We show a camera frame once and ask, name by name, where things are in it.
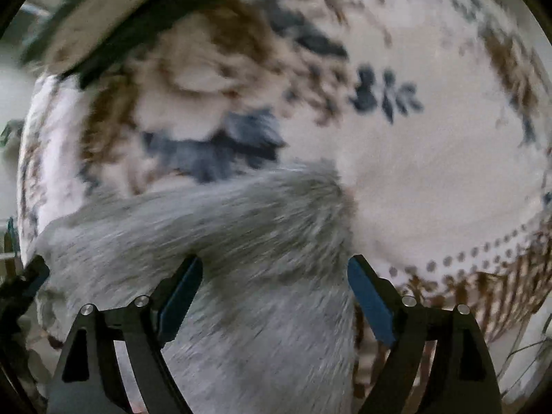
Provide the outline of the grey fluffy fleece pants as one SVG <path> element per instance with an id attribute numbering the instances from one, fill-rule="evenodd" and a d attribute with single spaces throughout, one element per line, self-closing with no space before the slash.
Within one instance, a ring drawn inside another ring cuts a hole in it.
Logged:
<path id="1" fill-rule="evenodd" d="M 193 412 L 347 413 L 356 359 L 351 215 L 329 161 L 98 197 L 30 246 L 50 268 L 38 319 L 63 337 L 81 306 L 125 306 L 194 253 L 203 281 L 163 351 Z"/>

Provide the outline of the green clothes hanger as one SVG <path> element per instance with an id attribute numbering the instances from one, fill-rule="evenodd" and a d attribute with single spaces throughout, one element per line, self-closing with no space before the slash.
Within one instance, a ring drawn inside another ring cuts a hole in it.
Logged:
<path id="1" fill-rule="evenodd" d="M 21 134 L 24 128 L 24 120 L 9 120 L 0 137 L 2 148 L 11 148 L 21 142 Z"/>

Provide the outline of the floral white bed blanket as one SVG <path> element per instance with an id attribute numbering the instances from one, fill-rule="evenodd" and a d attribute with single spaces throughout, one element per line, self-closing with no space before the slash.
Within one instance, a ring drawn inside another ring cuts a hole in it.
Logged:
<path id="1" fill-rule="evenodd" d="M 493 341 L 551 291 L 551 82 L 495 0 L 215 0 L 93 85 L 37 68 L 21 245 L 96 191 L 332 161 L 355 250 Z"/>

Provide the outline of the folded white garment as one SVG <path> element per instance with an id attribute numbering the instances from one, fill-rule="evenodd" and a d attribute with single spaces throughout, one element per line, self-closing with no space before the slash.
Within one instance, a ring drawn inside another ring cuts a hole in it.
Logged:
<path id="1" fill-rule="evenodd" d="M 59 75 L 81 63 L 146 0 L 69 0 L 54 25 L 40 63 Z"/>

